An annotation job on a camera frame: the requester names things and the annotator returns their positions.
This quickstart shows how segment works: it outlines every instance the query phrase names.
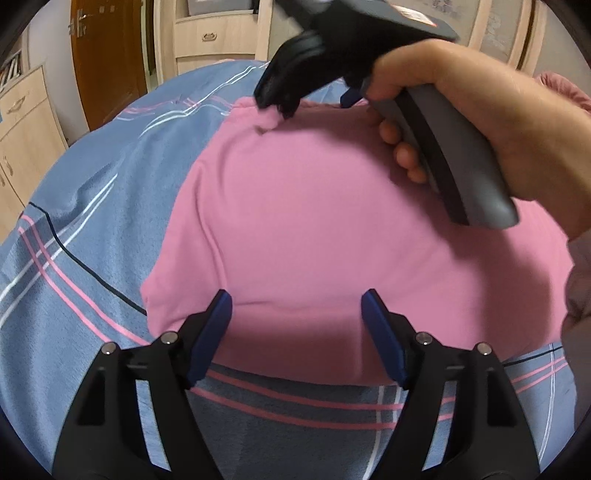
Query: metal screw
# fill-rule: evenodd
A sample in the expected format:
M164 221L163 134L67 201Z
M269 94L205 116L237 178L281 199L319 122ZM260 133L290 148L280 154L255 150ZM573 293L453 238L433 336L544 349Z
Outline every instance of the metal screw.
M429 345L433 341L433 337L427 332L418 332L415 339L421 345Z
M109 342L100 347L100 351L105 355L110 355L114 353L115 350L117 350L117 344L115 342Z
M492 353L492 347L485 342L481 342L476 346L476 349L482 354L482 355L490 355Z
M160 337L160 341L166 345L170 345L178 340L177 332L164 332Z

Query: wall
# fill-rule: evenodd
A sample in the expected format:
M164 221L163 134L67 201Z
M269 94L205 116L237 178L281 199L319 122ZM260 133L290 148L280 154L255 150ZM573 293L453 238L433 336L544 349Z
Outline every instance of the wall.
M31 68L44 64L47 91L71 145L88 132L74 73L68 33L70 0L50 0L29 25Z
M534 75L548 70L559 73L591 95L591 69L585 57L554 12L546 10L544 42Z

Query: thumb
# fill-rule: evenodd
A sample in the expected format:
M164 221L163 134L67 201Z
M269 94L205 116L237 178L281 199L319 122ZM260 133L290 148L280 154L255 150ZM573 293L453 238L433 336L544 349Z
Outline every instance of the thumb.
M444 44L450 43L424 40L396 48L378 58L366 96L370 100L392 99L405 87L436 84L443 65L441 52L448 48Z

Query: pink cloth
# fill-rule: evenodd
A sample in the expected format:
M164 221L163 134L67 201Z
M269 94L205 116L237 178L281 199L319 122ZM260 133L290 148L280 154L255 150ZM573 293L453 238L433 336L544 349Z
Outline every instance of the pink cloth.
M427 186L389 178L391 147L363 107L304 103L289 121L239 100L192 166L142 286L153 335L219 288L234 313L215 362L321 384L390 383L361 319L378 290L448 345L498 355L558 340L571 268L536 203L489 231L450 223Z
M536 80L550 90L570 99L587 113L591 113L591 98L569 79L558 73L543 72L536 77Z

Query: label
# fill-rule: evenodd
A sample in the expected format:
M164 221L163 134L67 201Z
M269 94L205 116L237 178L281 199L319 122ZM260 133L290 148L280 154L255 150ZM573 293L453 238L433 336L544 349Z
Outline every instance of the label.
M431 20L428 16L422 14L421 12L411 10L410 8L399 7L398 5L393 5L393 7L410 20L425 23L427 25L431 25L432 27L437 26L437 24L435 24L433 20Z

